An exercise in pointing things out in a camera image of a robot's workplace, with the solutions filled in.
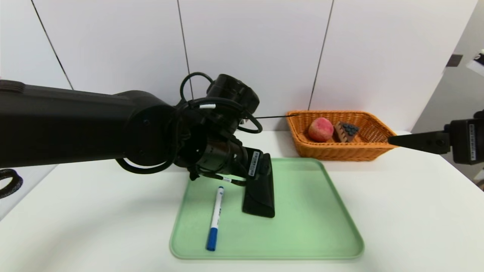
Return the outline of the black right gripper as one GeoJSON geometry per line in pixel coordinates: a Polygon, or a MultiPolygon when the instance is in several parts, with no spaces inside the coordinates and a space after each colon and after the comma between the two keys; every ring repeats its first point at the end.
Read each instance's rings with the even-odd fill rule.
{"type": "Polygon", "coordinates": [[[452,146],[455,163],[476,165],[484,161],[484,119],[454,120],[441,131],[391,136],[388,143],[438,155],[449,153],[452,146]]]}

